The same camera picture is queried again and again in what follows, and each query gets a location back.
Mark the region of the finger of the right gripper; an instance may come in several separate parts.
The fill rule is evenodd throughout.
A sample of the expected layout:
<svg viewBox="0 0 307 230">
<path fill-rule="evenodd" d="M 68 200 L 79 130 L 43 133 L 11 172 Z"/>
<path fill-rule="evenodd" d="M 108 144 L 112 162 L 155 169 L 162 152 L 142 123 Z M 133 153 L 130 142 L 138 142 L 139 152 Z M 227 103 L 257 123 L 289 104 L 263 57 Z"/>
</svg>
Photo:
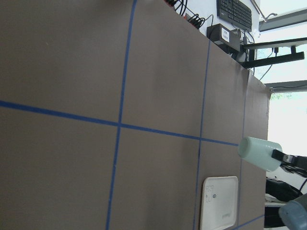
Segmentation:
<svg viewBox="0 0 307 230">
<path fill-rule="evenodd" d="M 292 155 L 287 155 L 284 154 L 283 152 L 274 149 L 272 151 L 272 158 L 280 161 L 280 162 L 284 162 L 284 163 L 292 163 L 293 162 L 293 156 Z"/>
</svg>

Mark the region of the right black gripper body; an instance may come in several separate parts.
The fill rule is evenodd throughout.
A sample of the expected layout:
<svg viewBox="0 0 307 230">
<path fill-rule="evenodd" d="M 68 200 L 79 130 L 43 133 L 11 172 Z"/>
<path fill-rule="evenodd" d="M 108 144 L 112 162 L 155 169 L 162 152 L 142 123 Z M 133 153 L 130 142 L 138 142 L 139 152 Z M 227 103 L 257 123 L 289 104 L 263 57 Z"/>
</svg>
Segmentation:
<svg viewBox="0 0 307 230">
<path fill-rule="evenodd" d="M 285 155 L 280 167 L 287 173 L 307 176 L 307 158 L 303 156 Z"/>
</svg>

